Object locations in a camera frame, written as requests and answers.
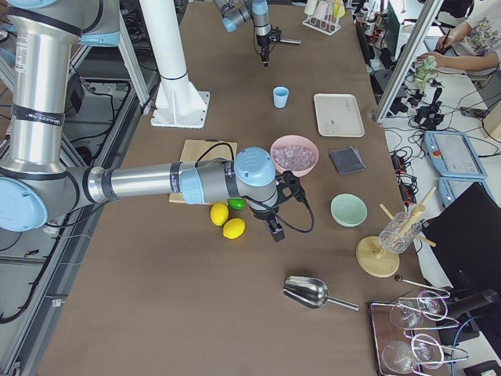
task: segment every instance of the pink bowl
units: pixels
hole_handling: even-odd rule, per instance
[[[319,160],[319,150],[309,139],[288,135],[277,139],[270,150],[276,171],[292,171],[296,176],[308,174]]]

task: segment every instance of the blue cable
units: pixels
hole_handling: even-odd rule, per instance
[[[457,330],[456,332],[456,336],[454,337],[454,341],[452,342],[452,347],[455,348],[457,346],[457,340],[458,338],[460,337],[460,334],[461,334],[461,331],[464,329],[464,327],[466,327],[471,321],[473,321],[474,319],[476,319],[477,317],[476,316],[473,316],[473,317],[470,317],[468,320],[466,320],[461,326],[460,328]],[[454,375],[454,364],[456,364],[456,362],[451,362],[451,376],[455,376]]]

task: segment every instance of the label on robot arm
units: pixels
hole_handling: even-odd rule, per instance
[[[26,38],[18,38],[16,43],[16,72],[26,73],[28,55],[28,40]]]

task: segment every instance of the brown table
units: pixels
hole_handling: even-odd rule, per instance
[[[277,45],[269,68],[252,46],[252,24],[227,34],[213,4],[190,4],[182,41],[190,80],[211,92],[203,130],[153,128],[143,118],[124,166],[178,160],[185,139],[224,139],[268,149],[296,133],[311,139],[319,163],[302,179],[315,230],[286,230],[275,244],[246,210],[245,234],[227,240],[211,224],[208,206],[172,204],[166,196],[137,197],[107,205],[38,374],[108,375],[315,375],[375,374],[366,302],[391,301],[409,286],[365,273],[355,246],[387,223],[378,208],[402,208],[384,131],[374,110],[369,76],[350,17],[326,36],[301,25],[303,9],[271,6],[270,20],[283,37],[301,46]],[[290,89],[287,107],[272,105],[272,88]],[[316,130],[313,95],[351,93],[366,134],[359,139],[322,137]],[[328,152],[353,145],[363,173],[339,175]],[[367,204],[368,219],[356,228],[336,224],[330,201],[353,193]],[[294,225],[308,227],[297,202],[281,208]],[[402,255],[399,272],[420,279],[415,253]],[[360,304],[307,309],[286,298],[289,275],[323,279],[331,295]]]

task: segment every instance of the white tray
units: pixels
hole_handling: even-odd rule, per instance
[[[357,99],[351,94],[315,94],[316,124],[327,137],[362,137],[363,128]]]

